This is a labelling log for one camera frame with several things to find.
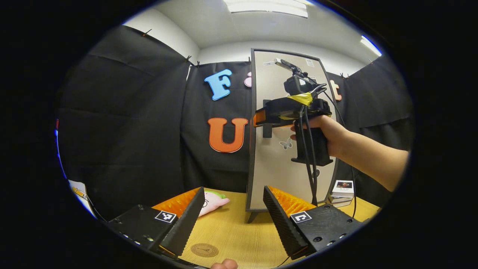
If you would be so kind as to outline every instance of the ceiling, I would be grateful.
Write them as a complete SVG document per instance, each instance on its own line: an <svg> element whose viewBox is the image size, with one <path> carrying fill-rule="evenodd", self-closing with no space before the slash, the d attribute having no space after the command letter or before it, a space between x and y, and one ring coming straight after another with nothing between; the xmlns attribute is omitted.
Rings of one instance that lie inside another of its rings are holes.
<svg viewBox="0 0 478 269"><path fill-rule="evenodd" d="M326 48L365 64L377 58L360 43L359 29L322 6L308 4L308 18L260 11L230 13L223 0L169 0L154 8L200 49L232 42L282 41Z"/></svg>

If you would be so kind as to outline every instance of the stack of books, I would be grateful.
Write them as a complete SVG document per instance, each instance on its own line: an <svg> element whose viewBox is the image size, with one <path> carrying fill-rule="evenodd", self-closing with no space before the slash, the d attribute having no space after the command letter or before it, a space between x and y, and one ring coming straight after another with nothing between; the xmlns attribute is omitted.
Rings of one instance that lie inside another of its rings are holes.
<svg viewBox="0 0 478 269"><path fill-rule="evenodd" d="M354 182L351 180L336 180L328 197L328 202L335 207L341 207L352 203L353 198Z"/></svg>

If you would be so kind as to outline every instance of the ceiling light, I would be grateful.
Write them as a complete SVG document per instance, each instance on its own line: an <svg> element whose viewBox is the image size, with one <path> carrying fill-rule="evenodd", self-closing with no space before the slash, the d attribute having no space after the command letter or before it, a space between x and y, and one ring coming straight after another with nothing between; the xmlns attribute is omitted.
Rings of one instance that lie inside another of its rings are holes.
<svg viewBox="0 0 478 269"><path fill-rule="evenodd" d="M307 6L295 0L224 0L231 13L248 11L279 12L307 18Z"/></svg>
<svg viewBox="0 0 478 269"><path fill-rule="evenodd" d="M377 49L377 47L372 42L370 42L370 40L368 40L366 37L362 36L362 40L360 40L360 43L367 46L367 48L369 48L371 51L373 51L378 56L382 56L382 53L380 53L379 49Z"/></svg>

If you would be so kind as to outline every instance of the black curtain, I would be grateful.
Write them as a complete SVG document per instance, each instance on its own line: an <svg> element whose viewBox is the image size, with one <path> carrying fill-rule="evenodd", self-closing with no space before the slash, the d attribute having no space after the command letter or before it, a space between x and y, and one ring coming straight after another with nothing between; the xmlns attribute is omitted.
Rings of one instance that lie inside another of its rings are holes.
<svg viewBox="0 0 478 269"><path fill-rule="evenodd" d="M109 32L60 91L59 152L110 220L186 191L179 128L189 63L127 26Z"/></svg>
<svg viewBox="0 0 478 269"><path fill-rule="evenodd" d="M414 136L413 107L405 82L393 62L382 55L348 78L328 73L342 100L337 109L345 127L386 146L411 150ZM391 192L354 169L357 196L383 206ZM336 179L350 180L351 168L338 161Z"/></svg>
<svg viewBox="0 0 478 269"><path fill-rule="evenodd" d="M232 71L230 94L212 100L206 77L224 69ZM199 186L224 191L246 192L249 174L249 139L251 119L251 88L244 84L251 72L250 62L224 62L191 67L186 84L181 119L183 175L187 189ZM210 118L224 118L228 122L223 129L224 143L232 143L234 118L244 118L249 123L244 128L244 144L233 153L222 153L209 145Z"/></svg>

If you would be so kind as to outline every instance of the butterfly sticker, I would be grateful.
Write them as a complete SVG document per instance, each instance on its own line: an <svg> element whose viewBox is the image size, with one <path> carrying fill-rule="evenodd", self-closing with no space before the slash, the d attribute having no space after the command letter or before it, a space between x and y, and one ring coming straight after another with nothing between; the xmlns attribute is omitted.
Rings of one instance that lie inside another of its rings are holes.
<svg viewBox="0 0 478 269"><path fill-rule="evenodd" d="M289 139L287 139L287 142L280 141L279 144L281 144L284 150L287 150L288 148L292 147L292 139L289 137Z"/></svg>

